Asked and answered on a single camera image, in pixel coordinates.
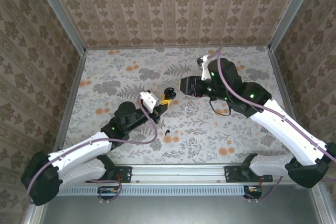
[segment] black cable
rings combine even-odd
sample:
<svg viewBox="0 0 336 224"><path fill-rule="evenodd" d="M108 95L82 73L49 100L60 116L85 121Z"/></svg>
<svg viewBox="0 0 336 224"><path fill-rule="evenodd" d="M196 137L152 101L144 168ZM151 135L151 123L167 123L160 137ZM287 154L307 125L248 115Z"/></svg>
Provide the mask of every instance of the black cable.
<svg viewBox="0 0 336 224"><path fill-rule="evenodd" d="M229 114L228 114L228 115L220 114L220 113L218 113L217 111L215 111L214 107L213 107L212 104L211 104L211 101L215 101L215 100L212 100L212 99L210 98L210 100L209 100L209 104L210 104L212 110L213 110L216 114L218 114L218 115L222 115L222 116L229 116L229 115L231 115L231 108L230 108L230 106L229 106Z"/></svg>

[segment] damask wallpaper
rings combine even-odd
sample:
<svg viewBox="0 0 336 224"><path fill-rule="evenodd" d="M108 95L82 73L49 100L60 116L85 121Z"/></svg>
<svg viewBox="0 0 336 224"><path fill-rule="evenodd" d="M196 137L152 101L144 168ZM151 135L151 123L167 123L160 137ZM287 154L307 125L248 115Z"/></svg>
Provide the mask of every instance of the damask wallpaper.
<svg viewBox="0 0 336 224"><path fill-rule="evenodd" d="M21 174L52 150L78 60L47 0L0 0L0 223L21 221Z"/></svg>
<svg viewBox="0 0 336 224"><path fill-rule="evenodd" d="M61 0L86 47L268 44L290 0Z"/></svg>
<svg viewBox="0 0 336 224"><path fill-rule="evenodd" d="M161 117L159 136L150 145L123 144L109 152L117 164L195 164L242 162L249 153L284 154L287 149L265 128L236 112L215 114L209 98L195 98L179 90L180 79L200 76L196 59L215 48L166 48L87 51L87 60L64 147L99 131L124 101L136 103L143 90L157 97L167 87L177 93ZM244 81L255 81L282 105L266 47L225 47L223 57L235 63ZM228 114L227 104L214 101L215 110ZM135 141L153 137L150 124L130 133Z"/></svg>
<svg viewBox="0 0 336 224"><path fill-rule="evenodd" d="M304 0L276 55L299 123L336 142L336 0Z"/></svg>

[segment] gray floor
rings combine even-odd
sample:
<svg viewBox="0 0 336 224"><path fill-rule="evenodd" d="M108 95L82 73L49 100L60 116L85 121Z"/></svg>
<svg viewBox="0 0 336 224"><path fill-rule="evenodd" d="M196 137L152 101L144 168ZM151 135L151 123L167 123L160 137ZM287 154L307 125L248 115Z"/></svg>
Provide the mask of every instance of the gray floor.
<svg viewBox="0 0 336 224"><path fill-rule="evenodd" d="M258 203L242 196L120 196L108 204L97 197L56 197L47 204L45 224L321 223L311 190L279 186Z"/></svg>

